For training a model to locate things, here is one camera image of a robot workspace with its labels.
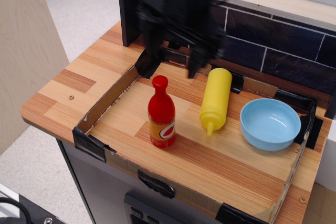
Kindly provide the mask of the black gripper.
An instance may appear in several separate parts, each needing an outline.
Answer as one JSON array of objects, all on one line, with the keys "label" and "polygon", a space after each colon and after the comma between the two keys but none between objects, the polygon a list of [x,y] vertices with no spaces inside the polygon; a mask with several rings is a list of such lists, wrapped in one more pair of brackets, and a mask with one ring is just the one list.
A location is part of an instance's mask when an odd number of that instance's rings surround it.
[{"label": "black gripper", "polygon": [[211,13],[212,0],[138,0],[139,27],[145,51],[161,60],[160,46],[169,34],[191,47],[188,78],[193,79],[201,68],[219,57],[225,32]]}]

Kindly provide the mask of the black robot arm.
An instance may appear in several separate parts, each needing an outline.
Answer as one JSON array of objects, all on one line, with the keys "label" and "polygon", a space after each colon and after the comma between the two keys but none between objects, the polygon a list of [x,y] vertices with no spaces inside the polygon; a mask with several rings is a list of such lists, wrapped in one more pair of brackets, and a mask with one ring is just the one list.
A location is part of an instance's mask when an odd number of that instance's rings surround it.
[{"label": "black robot arm", "polygon": [[189,78],[222,54],[224,27],[211,13],[212,0],[139,0],[139,28],[147,54],[162,60],[160,47],[166,34],[189,45]]}]

